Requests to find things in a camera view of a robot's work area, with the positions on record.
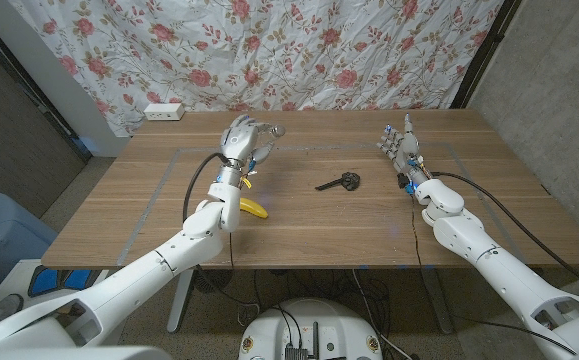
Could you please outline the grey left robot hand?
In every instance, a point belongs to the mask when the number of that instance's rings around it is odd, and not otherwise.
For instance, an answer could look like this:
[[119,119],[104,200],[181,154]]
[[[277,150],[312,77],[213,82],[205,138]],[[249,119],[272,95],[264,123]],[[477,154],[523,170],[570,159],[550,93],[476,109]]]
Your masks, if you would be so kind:
[[268,158],[275,141],[285,133],[285,127],[280,124],[259,122],[248,114],[239,115],[223,132],[220,153],[230,167],[241,170],[250,162],[252,170]]

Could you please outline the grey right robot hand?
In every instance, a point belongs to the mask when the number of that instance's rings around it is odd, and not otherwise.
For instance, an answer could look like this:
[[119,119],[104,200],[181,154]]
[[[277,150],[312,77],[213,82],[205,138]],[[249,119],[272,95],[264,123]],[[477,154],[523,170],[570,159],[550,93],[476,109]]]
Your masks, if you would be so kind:
[[397,172],[398,186],[407,193],[414,194],[420,184],[431,178],[424,167],[409,113],[404,117],[404,131],[399,132],[387,125],[376,146],[391,160]]

